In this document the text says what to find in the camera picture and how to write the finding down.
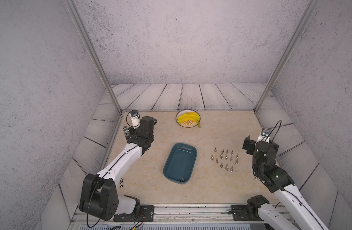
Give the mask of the teal plastic storage box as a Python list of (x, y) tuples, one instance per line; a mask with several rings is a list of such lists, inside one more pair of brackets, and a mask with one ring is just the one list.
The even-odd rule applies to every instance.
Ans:
[(163, 168), (163, 175), (170, 181), (184, 185), (192, 175), (198, 151), (195, 147), (184, 143), (175, 144)]

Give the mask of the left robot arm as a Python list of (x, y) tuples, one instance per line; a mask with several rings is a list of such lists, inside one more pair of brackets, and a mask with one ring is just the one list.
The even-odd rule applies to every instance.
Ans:
[(85, 177), (79, 202), (81, 212), (105, 221), (115, 215), (138, 218), (140, 200), (119, 197), (117, 188), (127, 170), (151, 147), (156, 124), (155, 118), (143, 117), (137, 125), (125, 128), (127, 144), (122, 152), (100, 172)]

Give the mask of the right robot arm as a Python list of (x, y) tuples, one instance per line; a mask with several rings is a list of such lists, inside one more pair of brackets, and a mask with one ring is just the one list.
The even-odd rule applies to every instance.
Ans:
[(243, 149), (252, 155), (254, 177), (279, 199), (298, 227), (282, 216), (262, 195), (256, 195), (247, 201), (248, 218), (263, 220), (274, 230), (327, 230), (328, 227), (303, 198), (294, 180), (276, 165), (278, 148), (279, 145), (269, 136), (260, 135), (257, 141), (248, 136), (243, 143)]

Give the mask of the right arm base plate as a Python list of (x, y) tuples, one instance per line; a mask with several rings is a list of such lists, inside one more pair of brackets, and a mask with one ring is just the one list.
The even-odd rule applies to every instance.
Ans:
[(262, 205), (232, 205), (228, 215), (232, 215), (234, 221), (263, 221), (258, 214), (258, 210), (263, 210), (263, 207), (274, 210), (274, 207), (267, 203)]

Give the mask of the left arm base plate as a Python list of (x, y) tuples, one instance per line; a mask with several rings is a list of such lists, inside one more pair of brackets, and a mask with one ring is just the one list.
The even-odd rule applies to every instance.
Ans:
[(141, 205), (135, 207), (131, 214), (116, 214), (114, 222), (152, 222), (154, 220), (154, 206)]

